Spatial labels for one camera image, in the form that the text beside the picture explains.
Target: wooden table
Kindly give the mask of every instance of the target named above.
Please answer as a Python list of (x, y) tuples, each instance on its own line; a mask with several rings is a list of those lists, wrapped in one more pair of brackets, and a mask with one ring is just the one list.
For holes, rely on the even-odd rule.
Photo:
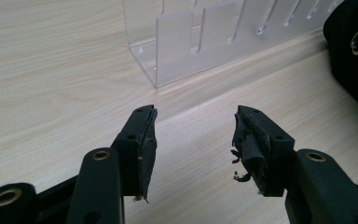
[(288, 223), (284, 198), (237, 183), (233, 114), (258, 108), (358, 184), (358, 104), (332, 79), (321, 31), (155, 89), (129, 51), (119, 0), (0, 1), (0, 186), (37, 192), (78, 173), (131, 111), (158, 109), (149, 201), (127, 223)]

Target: bolt hole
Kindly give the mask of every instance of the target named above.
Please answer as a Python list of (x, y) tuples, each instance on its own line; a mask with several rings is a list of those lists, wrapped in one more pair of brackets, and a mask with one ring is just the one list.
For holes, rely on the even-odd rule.
[(307, 153), (307, 157), (312, 161), (326, 161), (326, 158), (323, 155), (315, 152)]
[(84, 224), (95, 224), (98, 223), (98, 221), (101, 219), (101, 213), (98, 211), (92, 211), (87, 213), (83, 217), (83, 223)]
[(21, 196), (21, 189), (8, 189), (0, 193), (0, 206), (14, 203)]
[(95, 161), (103, 161), (105, 160), (106, 158), (108, 158), (110, 156), (110, 153), (107, 152), (107, 151), (99, 151), (99, 152), (96, 152), (92, 155), (92, 158), (95, 160)]

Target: transparent plastic holder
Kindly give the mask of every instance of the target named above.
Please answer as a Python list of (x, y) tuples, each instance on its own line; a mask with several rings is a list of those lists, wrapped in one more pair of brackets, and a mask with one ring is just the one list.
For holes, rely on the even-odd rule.
[(131, 52), (156, 87), (323, 27), (343, 0), (123, 0)]

